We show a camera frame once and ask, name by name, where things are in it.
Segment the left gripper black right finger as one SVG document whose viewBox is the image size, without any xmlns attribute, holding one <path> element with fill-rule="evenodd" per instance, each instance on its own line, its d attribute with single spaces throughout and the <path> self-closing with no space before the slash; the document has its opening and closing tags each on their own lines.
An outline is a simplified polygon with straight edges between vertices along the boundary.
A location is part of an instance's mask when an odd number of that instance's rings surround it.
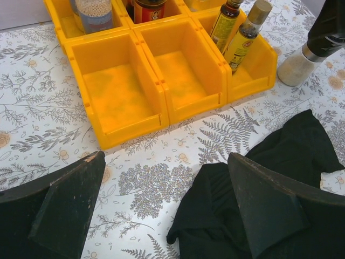
<svg viewBox="0 0 345 259">
<path fill-rule="evenodd" d="M 344 196 L 238 153 L 227 162 L 253 258 L 344 258 Z"/>
</svg>

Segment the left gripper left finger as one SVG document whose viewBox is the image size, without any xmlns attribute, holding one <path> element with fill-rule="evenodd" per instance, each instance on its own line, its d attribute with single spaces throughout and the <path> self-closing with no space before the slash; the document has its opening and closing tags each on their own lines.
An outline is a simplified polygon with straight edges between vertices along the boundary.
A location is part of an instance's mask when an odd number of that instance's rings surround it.
<svg viewBox="0 0 345 259">
<path fill-rule="evenodd" d="M 105 170 L 94 152 L 1 192 L 1 258 L 81 258 Z"/>
</svg>

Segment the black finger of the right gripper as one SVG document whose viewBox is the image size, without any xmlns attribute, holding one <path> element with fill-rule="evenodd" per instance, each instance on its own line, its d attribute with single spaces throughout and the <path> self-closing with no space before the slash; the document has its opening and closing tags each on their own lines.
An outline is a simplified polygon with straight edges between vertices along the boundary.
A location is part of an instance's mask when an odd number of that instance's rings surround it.
<svg viewBox="0 0 345 259">
<path fill-rule="evenodd" d="M 308 33 L 310 58 L 327 58 L 344 47 L 344 0 L 325 1 Z"/>
</svg>

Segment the grey-lid spice shaker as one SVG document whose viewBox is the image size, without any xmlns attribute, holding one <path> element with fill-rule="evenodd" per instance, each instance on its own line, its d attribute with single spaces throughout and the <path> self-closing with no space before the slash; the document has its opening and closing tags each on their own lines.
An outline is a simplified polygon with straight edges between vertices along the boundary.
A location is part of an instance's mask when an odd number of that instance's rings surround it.
<svg viewBox="0 0 345 259">
<path fill-rule="evenodd" d="M 324 60 L 325 57 L 315 55 L 305 43 L 279 65 L 277 76 L 285 85 L 299 86 Z"/>
</svg>

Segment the small yellow-label sauce bottle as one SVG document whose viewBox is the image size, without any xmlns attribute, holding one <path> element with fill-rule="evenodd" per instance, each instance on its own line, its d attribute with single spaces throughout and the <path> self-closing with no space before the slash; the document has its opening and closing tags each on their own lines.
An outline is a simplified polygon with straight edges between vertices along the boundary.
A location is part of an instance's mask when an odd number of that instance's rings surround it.
<svg viewBox="0 0 345 259">
<path fill-rule="evenodd" d="M 246 20 L 239 26 L 233 39 L 227 45 L 223 56 L 232 74 L 239 69 L 272 8 L 273 6 L 268 1 L 255 1 Z"/>
</svg>

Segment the red-lid sauce jar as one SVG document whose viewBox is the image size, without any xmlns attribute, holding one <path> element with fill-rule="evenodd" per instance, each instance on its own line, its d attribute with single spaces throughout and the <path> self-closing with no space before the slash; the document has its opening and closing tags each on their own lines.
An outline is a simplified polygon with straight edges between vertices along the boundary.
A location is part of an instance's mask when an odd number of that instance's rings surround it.
<svg viewBox="0 0 345 259">
<path fill-rule="evenodd" d="M 164 17 L 165 0 L 135 0 L 134 23 L 156 21 Z"/>
</svg>

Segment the blue-label spice jar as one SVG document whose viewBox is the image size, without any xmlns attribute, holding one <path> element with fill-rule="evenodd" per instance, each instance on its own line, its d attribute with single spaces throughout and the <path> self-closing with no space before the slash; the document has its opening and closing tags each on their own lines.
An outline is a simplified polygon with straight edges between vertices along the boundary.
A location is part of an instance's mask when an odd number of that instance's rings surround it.
<svg viewBox="0 0 345 259">
<path fill-rule="evenodd" d="M 73 4 L 85 34 L 114 28 L 110 0 L 76 0 Z"/>
</svg>

